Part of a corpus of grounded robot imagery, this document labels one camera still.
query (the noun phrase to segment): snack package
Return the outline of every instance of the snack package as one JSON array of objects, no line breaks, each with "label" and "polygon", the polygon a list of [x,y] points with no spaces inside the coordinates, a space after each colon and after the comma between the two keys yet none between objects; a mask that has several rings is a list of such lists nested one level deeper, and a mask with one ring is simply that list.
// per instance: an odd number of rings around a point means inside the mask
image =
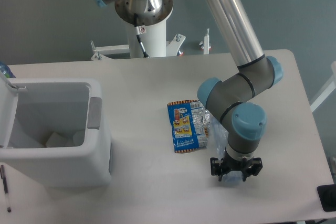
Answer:
[{"label": "snack package", "polygon": [[176,153],[191,152],[206,147],[210,113],[198,100],[167,104]]}]

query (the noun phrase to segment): white tabletop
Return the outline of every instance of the white tabletop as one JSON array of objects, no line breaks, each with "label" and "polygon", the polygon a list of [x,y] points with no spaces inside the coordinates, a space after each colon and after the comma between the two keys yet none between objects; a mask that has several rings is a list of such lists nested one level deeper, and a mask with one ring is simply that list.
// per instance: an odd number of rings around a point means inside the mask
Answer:
[{"label": "white tabletop", "polygon": [[113,137],[109,186],[45,188],[6,166],[12,213],[1,223],[272,223],[336,217],[316,187],[332,184],[293,54],[278,58],[283,80],[253,99],[268,115],[256,156],[264,168],[237,186],[210,175],[216,147],[175,154],[167,103],[197,99],[209,77],[237,72],[229,54],[11,66],[19,78],[93,77],[103,87]]}]

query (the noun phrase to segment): white stand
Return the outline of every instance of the white stand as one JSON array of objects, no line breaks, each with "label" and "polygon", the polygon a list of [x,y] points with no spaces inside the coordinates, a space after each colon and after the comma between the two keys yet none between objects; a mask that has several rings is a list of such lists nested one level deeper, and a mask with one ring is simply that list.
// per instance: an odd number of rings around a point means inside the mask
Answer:
[{"label": "white stand", "polygon": [[336,61],[331,64],[333,75],[322,86],[310,102],[311,112],[314,112],[321,103],[336,89]]},{"label": "white stand", "polygon": [[[185,36],[181,34],[176,34],[172,41],[166,42],[166,56],[177,56],[177,53],[185,41]],[[117,45],[117,46],[107,46],[107,47],[95,47],[93,41],[91,41],[93,56],[91,60],[106,60],[110,59],[105,55],[117,55],[117,54],[127,54],[130,52],[129,45]]]}]

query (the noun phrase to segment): white plastic container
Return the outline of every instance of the white plastic container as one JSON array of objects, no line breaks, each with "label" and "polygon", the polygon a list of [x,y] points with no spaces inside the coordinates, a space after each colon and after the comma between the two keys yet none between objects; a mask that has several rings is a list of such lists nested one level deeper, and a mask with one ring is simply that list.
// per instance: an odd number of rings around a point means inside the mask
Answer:
[{"label": "white plastic container", "polygon": [[[46,148],[53,132],[80,146]],[[50,187],[99,186],[111,180],[111,133],[101,86],[92,79],[6,79],[0,73],[0,162]]]}]

